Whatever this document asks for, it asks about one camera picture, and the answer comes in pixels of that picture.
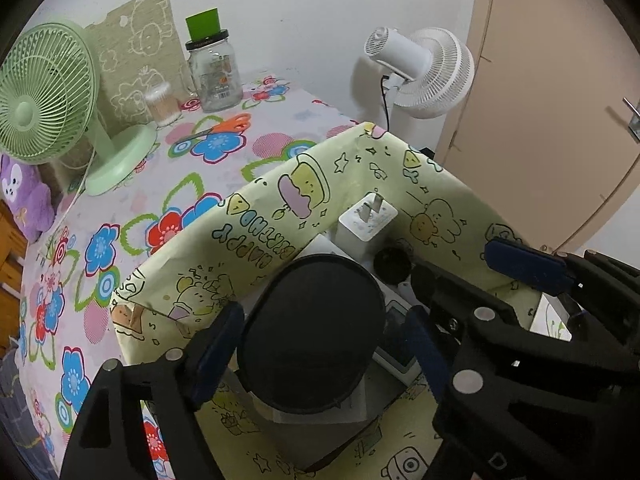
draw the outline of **fan base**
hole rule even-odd
[[[115,153],[106,160],[96,156],[86,178],[86,193],[100,195],[122,182],[147,156],[157,138],[155,123],[130,126],[113,137]]]

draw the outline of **black cable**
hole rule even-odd
[[[386,130],[389,131],[389,128],[391,127],[389,124],[389,108],[386,106],[386,95],[385,95],[385,87],[382,85],[382,83],[386,80],[389,79],[388,75],[383,75],[380,78],[380,92],[382,93],[382,102],[385,104],[385,117],[386,117]]]

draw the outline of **glass jar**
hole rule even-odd
[[[217,112],[242,100],[242,82],[236,53],[226,29],[199,41],[187,43],[189,69],[202,110]]]

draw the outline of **beige door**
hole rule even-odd
[[[444,166],[554,250],[638,159],[623,97],[640,98],[640,56],[602,0],[493,0]]]

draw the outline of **fan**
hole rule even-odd
[[[471,52],[443,28],[422,28],[406,38],[395,29],[379,27],[364,52],[393,71],[382,81],[387,121],[387,104],[417,119],[445,114],[462,101],[474,78]]]
[[[71,22],[37,25],[23,34],[0,67],[0,150],[27,164],[50,162],[82,134],[94,146],[86,192],[116,186],[146,156],[153,125],[132,126],[111,139],[96,113],[100,73],[85,32]]]

